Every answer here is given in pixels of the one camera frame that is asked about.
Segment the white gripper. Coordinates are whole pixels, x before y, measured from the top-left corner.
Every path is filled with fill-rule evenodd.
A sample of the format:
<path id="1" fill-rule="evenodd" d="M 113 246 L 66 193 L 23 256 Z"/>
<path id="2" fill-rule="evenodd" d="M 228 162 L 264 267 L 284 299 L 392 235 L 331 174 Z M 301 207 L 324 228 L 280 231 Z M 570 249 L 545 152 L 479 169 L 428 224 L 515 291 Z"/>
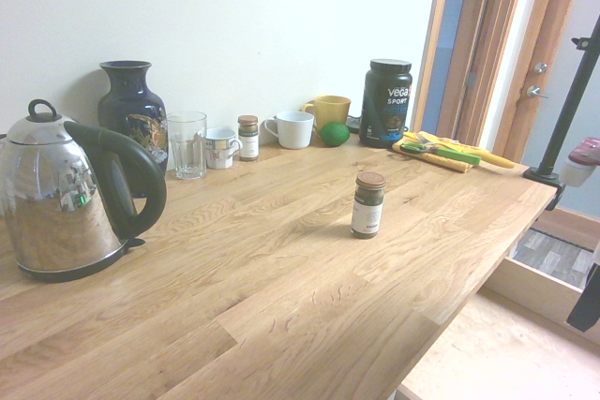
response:
<path id="1" fill-rule="evenodd" d="M 592 253 L 592 266 L 587 274 L 587 283 L 599 268 L 600 263 L 600 243 Z M 576 305 L 567 318 L 567 323 L 581 332 L 591 329 L 599 320 L 599 286 L 589 284 L 581 293 Z"/>

